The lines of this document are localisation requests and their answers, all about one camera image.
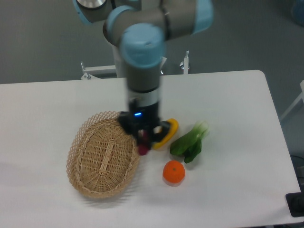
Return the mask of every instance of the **wicker basket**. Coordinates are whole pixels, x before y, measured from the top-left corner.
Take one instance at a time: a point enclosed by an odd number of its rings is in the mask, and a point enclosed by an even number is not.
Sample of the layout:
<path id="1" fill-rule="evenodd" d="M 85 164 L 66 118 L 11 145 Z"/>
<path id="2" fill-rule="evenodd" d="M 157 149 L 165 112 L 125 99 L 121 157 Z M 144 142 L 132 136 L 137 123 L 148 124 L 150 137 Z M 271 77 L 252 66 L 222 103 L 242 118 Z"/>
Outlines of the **wicker basket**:
<path id="1" fill-rule="evenodd" d="M 132 180 L 139 158 L 136 142 L 120 127 L 117 112 L 89 118 L 79 129 L 68 154 L 67 175 L 80 193 L 107 198 Z"/>

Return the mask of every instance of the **metal stand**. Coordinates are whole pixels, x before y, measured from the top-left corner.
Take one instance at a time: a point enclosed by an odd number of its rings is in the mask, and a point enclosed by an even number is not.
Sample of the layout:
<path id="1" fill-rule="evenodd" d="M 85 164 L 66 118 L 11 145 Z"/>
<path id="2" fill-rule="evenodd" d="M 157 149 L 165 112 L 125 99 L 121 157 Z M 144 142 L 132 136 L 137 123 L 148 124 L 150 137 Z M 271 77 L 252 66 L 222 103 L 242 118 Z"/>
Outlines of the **metal stand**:
<path id="1" fill-rule="evenodd" d="M 291 103 L 291 105 L 286 109 L 286 111 L 281 115 L 280 122 L 282 122 L 298 105 L 304 104 L 304 81 L 300 83 L 302 92 L 299 96 Z"/>
<path id="2" fill-rule="evenodd" d="M 115 65 L 112 66 L 94 66 L 94 67 L 85 67 L 83 62 L 80 62 L 81 68 L 82 68 L 82 77 L 81 80 L 85 79 L 98 79 L 98 77 L 95 77 L 93 75 L 102 75 L 102 74 L 112 74 L 116 73 L 116 67 Z"/>

